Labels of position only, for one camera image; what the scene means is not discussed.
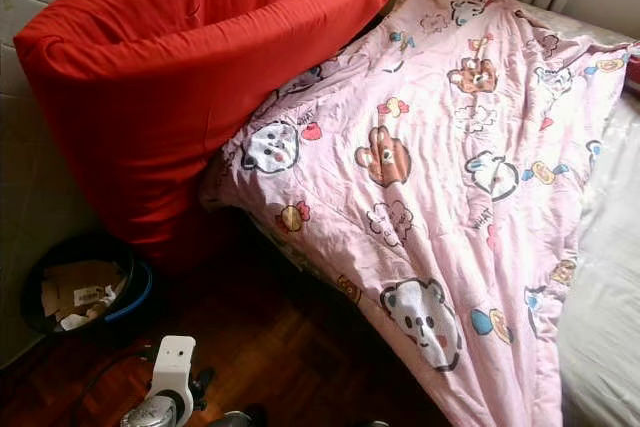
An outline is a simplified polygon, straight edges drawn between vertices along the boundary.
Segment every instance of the blanket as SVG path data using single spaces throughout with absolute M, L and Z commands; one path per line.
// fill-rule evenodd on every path
M 556 324 L 628 61 L 521 9 L 398 0 L 274 92 L 201 189 L 343 289 L 454 425 L 562 424 Z

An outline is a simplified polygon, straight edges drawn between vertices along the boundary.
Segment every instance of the white bed sheet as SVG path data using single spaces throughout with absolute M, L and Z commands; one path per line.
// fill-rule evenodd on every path
M 640 100 L 625 93 L 585 191 L 558 329 L 574 425 L 640 425 Z

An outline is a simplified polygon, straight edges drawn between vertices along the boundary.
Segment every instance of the cardboard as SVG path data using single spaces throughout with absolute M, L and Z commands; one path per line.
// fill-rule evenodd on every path
M 126 276 L 116 264 L 103 260 L 47 267 L 42 281 L 44 315 L 55 315 L 57 321 L 71 314 L 85 315 L 99 300 L 89 300 L 87 295 L 104 292 L 108 285 L 122 288 L 125 280 Z

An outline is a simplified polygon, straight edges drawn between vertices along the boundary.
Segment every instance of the tiled wall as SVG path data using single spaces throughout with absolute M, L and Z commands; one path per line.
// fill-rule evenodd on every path
M 0 0 L 0 367 L 37 340 L 19 313 L 29 268 L 51 245 L 96 223 L 13 47 L 13 36 L 51 1 Z

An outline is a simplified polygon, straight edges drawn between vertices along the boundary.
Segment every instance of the pillow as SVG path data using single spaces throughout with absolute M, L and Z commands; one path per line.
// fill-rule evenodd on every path
M 232 230 L 197 203 L 211 154 L 385 2 L 58 0 L 15 45 L 106 227 L 177 270 L 211 256 Z

